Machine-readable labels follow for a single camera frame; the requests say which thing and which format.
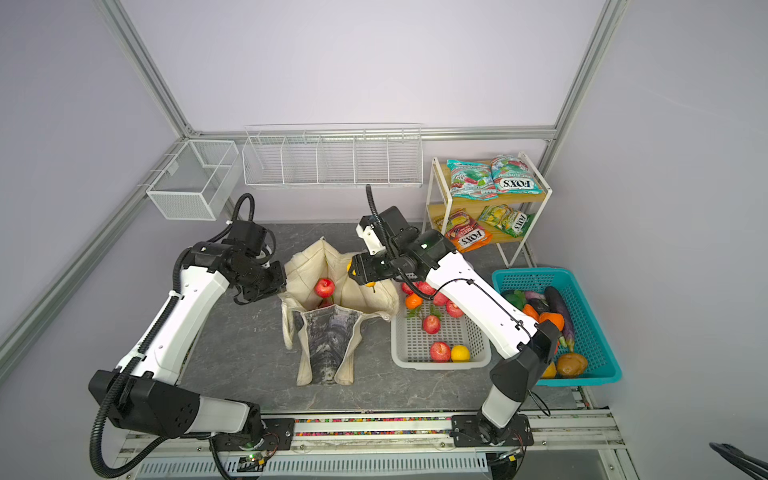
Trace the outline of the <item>cream canvas grocery bag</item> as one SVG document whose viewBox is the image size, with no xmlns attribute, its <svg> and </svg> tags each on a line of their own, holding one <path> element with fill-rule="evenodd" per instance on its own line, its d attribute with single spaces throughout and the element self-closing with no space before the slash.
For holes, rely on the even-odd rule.
<svg viewBox="0 0 768 480">
<path fill-rule="evenodd" d="M 375 319 L 390 322 L 402 312 L 393 281 L 368 287 L 348 277 L 345 269 L 352 256 L 322 238 L 293 255 L 285 266 L 287 286 L 279 295 L 283 341 L 300 354 L 298 386 L 351 385 L 363 324 Z M 314 293 L 320 278 L 335 283 L 331 298 Z"/>
</svg>

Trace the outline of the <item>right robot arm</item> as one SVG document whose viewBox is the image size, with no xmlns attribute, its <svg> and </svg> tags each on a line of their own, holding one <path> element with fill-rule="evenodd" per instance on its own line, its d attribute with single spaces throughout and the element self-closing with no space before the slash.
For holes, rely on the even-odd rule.
<svg viewBox="0 0 768 480">
<path fill-rule="evenodd" d="M 353 256 L 348 276 L 367 286 L 384 280 L 406 283 L 423 300 L 433 297 L 423 281 L 453 302 L 491 341 L 501 359 L 490 372 L 491 390 L 480 410 L 452 418 L 458 447 L 532 445 L 528 418 L 519 409 L 553 361 L 560 327 L 538 322 L 494 290 L 439 231 L 411 225 L 398 208 L 379 211 L 365 187 L 370 213 L 356 232 L 366 250 Z"/>
</svg>

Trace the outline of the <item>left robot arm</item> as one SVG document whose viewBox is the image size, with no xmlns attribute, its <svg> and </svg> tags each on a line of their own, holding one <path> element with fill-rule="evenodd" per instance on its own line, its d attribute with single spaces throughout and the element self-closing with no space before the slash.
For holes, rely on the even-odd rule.
<svg viewBox="0 0 768 480">
<path fill-rule="evenodd" d="M 254 221 L 252 194 L 214 237 L 184 249 L 172 268 L 172 287 L 148 329 L 111 370 L 99 370 L 88 390 L 99 405 L 89 438 L 89 461 L 101 478 L 130 473 L 162 443 L 205 439 L 212 451 L 225 436 L 258 447 L 268 433 L 258 405 L 202 396 L 179 387 L 185 360 L 220 297 L 234 290 L 244 306 L 284 292 L 286 274 L 274 260 L 274 233 Z M 107 464 L 102 442 L 107 424 L 153 436 L 153 441 L 120 467 Z"/>
</svg>

